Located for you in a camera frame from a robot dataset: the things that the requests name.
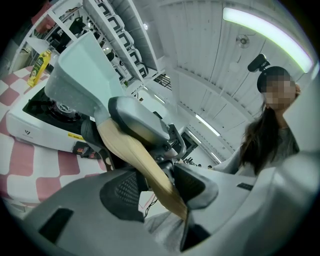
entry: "long dark hair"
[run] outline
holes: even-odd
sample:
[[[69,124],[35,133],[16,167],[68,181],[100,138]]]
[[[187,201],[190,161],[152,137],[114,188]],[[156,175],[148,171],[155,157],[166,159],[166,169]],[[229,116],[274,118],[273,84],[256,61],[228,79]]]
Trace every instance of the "long dark hair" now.
[[[250,163],[257,175],[272,153],[274,159],[278,149],[279,125],[275,111],[261,107],[260,117],[250,123],[244,133],[244,142],[240,148],[240,166]]]
[[[283,67],[273,66],[262,71],[257,79],[257,89],[264,93],[267,87],[267,78],[277,76],[279,78],[293,81],[292,77]],[[293,150],[299,151],[296,140],[293,138]],[[279,124],[275,111],[266,103],[261,106],[261,115],[254,122],[250,123],[244,133],[244,142],[240,147],[240,163],[243,166],[250,163],[253,166],[254,173],[257,175],[267,160],[273,161],[279,144]]]

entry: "beige plastic part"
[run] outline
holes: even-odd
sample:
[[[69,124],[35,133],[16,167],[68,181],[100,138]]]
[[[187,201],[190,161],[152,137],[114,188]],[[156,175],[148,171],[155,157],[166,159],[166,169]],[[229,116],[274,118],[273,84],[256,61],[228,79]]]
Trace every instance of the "beige plastic part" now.
[[[140,141],[124,133],[111,118],[97,126],[105,146],[116,156],[135,167],[146,178],[160,203],[181,219],[187,218],[187,207]]]

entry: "ceiling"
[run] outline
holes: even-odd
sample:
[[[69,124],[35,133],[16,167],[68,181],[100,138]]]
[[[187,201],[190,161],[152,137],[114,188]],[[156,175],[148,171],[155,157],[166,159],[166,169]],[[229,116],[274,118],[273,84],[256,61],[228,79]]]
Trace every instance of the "ceiling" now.
[[[233,1],[236,9],[235,2],[252,7],[255,1]],[[257,10],[262,10],[261,2],[255,2]],[[264,3],[266,13],[272,10],[273,21],[274,2]],[[265,54],[272,66],[287,69],[302,89],[308,80],[307,74],[275,43],[253,30],[223,20],[225,6],[224,1],[199,0],[158,0],[149,4],[170,63],[166,74],[170,76],[175,101],[193,116],[188,128],[201,140],[201,145],[222,161],[241,145],[246,125],[260,114],[262,98],[256,87],[259,74],[247,69],[258,54]],[[288,20],[283,11],[279,12],[279,24],[288,24]],[[304,35],[298,35],[293,27],[288,25],[285,29],[297,35],[297,41],[303,40]],[[237,45],[238,35],[247,35],[248,48]],[[221,135],[213,134],[195,114]]]

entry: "pink and white checkered tablecloth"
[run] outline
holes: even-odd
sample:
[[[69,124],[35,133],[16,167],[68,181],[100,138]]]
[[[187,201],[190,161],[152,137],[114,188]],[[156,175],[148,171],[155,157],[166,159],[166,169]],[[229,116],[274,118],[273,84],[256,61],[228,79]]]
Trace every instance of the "pink and white checkered tablecloth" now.
[[[6,113],[29,90],[32,66],[0,80],[0,196],[12,205],[37,206],[68,183],[106,172],[101,160],[81,158],[16,140],[7,131]],[[48,79],[43,73],[41,80]],[[147,207],[153,193],[144,193],[139,209]]]

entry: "gas burner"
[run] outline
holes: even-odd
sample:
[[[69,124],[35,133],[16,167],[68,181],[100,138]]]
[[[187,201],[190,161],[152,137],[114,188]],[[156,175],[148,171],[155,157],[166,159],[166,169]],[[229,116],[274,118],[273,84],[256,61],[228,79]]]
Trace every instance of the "gas burner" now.
[[[55,118],[63,122],[74,122],[81,118],[81,113],[78,113],[67,105],[54,100],[51,100],[51,104],[48,108]]]

